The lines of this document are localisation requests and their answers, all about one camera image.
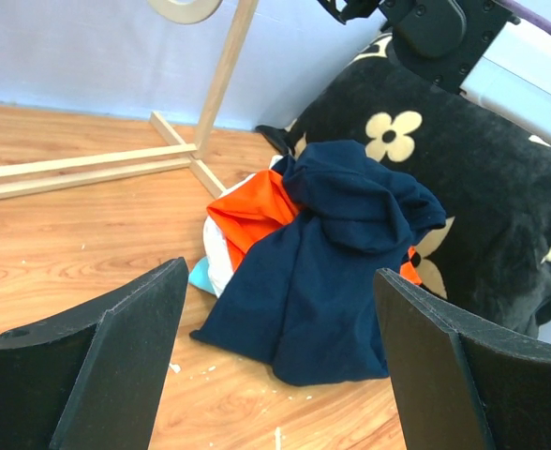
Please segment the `teal t shirt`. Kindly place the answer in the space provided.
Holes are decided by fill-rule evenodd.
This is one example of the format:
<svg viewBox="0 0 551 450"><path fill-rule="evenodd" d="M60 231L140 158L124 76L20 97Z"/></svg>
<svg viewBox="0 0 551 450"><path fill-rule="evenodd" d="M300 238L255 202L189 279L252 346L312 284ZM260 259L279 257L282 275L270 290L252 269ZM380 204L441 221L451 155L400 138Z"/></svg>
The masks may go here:
<svg viewBox="0 0 551 450"><path fill-rule="evenodd" d="M213 294L213 286L208 275L209 263L206 257L201 258L191 270L188 283L202 291Z"/></svg>

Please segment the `white pink t shirt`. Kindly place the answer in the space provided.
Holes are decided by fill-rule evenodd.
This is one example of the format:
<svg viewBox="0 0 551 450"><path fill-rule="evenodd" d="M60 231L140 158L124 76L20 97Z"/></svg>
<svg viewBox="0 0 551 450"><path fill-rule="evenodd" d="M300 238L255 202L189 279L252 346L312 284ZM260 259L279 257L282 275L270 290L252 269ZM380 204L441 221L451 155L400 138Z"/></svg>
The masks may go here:
<svg viewBox="0 0 551 450"><path fill-rule="evenodd" d="M283 175L270 167L226 189L206 211L203 245L214 294L220 296L248 251L290 224L299 209L283 187Z"/></svg>

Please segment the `cream hanger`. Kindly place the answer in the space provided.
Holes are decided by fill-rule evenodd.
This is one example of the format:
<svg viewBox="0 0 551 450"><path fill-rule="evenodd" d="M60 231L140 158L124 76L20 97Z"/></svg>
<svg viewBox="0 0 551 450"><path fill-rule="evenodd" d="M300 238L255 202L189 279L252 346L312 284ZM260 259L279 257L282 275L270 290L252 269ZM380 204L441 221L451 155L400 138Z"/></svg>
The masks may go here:
<svg viewBox="0 0 551 450"><path fill-rule="evenodd" d="M195 24L212 16L221 0L148 0L148 5L163 18L179 24Z"/></svg>

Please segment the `orange t shirt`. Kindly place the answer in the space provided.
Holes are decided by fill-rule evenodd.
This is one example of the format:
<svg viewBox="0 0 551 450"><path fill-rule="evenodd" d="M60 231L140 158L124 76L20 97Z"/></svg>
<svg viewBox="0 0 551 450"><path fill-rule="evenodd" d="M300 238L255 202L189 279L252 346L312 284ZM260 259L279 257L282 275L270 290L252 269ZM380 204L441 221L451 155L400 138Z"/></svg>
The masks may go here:
<svg viewBox="0 0 551 450"><path fill-rule="evenodd" d="M389 269L423 284L412 257L424 221L439 210L408 175L375 162L363 169L268 169L211 202L203 228L215 295L373 301L373 277Z"/></svg>

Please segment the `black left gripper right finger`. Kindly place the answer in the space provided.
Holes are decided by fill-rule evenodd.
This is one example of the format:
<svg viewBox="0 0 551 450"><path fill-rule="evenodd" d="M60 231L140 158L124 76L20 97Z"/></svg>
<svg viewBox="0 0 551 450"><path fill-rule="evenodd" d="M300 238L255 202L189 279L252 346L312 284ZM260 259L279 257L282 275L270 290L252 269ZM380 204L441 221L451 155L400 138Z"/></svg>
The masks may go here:
<svg viewBox="0 0 551 450"><path fill-rule="evenodd" d="M551 450L551 344L456 307L390 269L374 280L408 449Z"/></svg>

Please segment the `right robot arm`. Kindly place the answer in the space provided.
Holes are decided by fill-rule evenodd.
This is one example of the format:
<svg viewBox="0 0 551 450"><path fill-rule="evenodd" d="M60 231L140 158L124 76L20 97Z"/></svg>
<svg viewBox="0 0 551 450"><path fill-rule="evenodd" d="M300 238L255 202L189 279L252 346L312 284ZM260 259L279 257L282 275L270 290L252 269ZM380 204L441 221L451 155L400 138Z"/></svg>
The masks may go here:
<svg viewBox="0 0 551 450"><path fill-rule="evenodd" d="M379 11L403 67L551 145L551 19L520 1L323 1L339 23Z"/></svg>

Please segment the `navy blue t shirt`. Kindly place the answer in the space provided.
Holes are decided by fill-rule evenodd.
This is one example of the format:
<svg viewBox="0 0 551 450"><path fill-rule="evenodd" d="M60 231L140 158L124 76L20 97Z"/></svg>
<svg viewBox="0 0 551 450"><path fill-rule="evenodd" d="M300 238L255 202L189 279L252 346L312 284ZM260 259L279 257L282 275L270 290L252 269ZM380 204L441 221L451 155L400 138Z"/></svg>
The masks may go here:
<svg viewBox="0 0 551 450"><path fill-rule="evenodd" d="M295 386L386 378L373 279L444 226L442 205L355 141L313 142L276 168L299 215L250 248L191 337Z"/></svg>

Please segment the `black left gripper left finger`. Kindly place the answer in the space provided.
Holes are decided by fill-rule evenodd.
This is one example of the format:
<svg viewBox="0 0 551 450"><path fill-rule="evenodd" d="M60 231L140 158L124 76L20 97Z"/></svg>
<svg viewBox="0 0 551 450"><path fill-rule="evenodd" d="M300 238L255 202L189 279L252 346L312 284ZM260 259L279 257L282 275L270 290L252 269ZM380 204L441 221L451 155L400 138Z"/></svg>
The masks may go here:
<svg viewBox="0 0 551 450"><path fill-rule="evenodd" d="M172 259L0 335L0 449L145 449L186 298Z"/></svg>

